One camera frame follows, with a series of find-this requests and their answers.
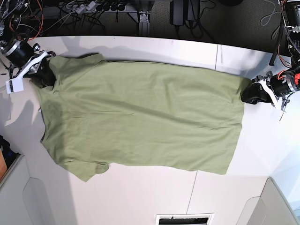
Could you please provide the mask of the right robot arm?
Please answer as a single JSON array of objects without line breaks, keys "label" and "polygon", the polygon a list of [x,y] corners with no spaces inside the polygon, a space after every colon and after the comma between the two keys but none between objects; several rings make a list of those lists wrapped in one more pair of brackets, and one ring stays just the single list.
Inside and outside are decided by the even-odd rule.
[{"label": "right robot arm", "polygon": [[43,34],[44,6],[37,2],[37,14],[30,0],[3,0],[0,3],[0,53],[9,64],[1,61],[8,71],[9,89],[16,91],[17,79],[29,78],[40,87],[53,86],[56,77],[50,68],[54,52],[42,51],[38,43],[30,45]]}]

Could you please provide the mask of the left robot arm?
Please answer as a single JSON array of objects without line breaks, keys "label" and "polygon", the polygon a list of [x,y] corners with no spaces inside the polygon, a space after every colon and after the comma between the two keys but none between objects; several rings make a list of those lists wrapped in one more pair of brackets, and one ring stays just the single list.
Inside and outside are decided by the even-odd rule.
[{"label": "left robot arm", "polygon": [[274,66],[278,58],[285,69],[276,74],[268,71],[265,76],[256,76],[242,92],[241,100],[252,105],[271,103],[284,111],[290,96],[300,91],[300,2],[279,0],[277,3],[281,19],[274,34],[277,39],[269,65]]}]

